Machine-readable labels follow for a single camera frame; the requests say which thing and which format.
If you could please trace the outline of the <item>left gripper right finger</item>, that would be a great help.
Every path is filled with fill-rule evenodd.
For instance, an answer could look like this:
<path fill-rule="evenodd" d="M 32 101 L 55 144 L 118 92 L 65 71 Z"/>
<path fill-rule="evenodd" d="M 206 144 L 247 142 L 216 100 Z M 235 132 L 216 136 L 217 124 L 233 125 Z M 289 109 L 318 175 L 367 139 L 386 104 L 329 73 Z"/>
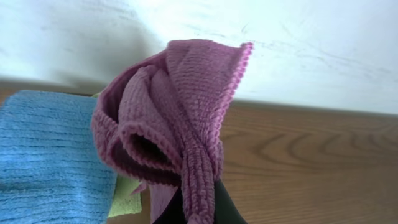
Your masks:
<path fill-rule="evenodd" d="M 247 224 L 235 207 L 222 181 L 215 182 L 214 224 Z"/>

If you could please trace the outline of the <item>purple microfiber cloth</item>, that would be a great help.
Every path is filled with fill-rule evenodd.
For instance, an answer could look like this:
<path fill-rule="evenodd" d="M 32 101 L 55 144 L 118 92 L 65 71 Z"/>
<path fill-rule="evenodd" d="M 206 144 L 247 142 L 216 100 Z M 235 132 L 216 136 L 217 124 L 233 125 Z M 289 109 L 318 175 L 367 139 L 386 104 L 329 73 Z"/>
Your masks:
<path fill-rule="evenodd" d="M 91 119 L 101 160 L 148 185 L 176 187 L 187 223 L 214 223 L 221 126 L 252 49 L 173 40 L 118 75 Z"/>

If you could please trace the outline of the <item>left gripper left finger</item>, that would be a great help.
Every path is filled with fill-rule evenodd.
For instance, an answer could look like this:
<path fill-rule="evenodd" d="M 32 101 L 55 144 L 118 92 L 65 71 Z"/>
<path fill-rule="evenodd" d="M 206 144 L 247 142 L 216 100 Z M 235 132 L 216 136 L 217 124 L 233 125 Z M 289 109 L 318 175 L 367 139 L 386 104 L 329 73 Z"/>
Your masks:
<path fill-rule="evenodd" d="M 152 224 L 187 224 L 180 188 L 152 186 Z"/>

